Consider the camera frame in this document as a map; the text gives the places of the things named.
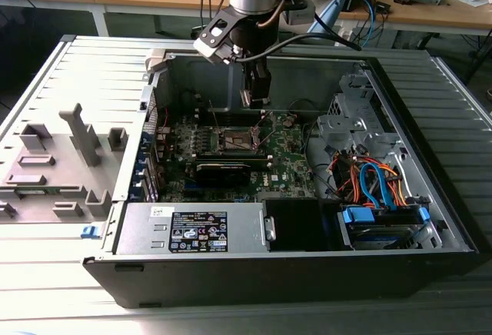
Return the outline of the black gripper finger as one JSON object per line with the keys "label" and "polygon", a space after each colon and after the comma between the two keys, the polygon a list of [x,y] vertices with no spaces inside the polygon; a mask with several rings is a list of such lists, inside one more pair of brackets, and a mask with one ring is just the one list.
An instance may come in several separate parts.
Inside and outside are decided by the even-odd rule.
{"label": "black gripper finger", "polygon": [[271,73],[266,61],[255,61],[247,64],[249,108],[262,108],[265,103],[268,103],[270,86]]}

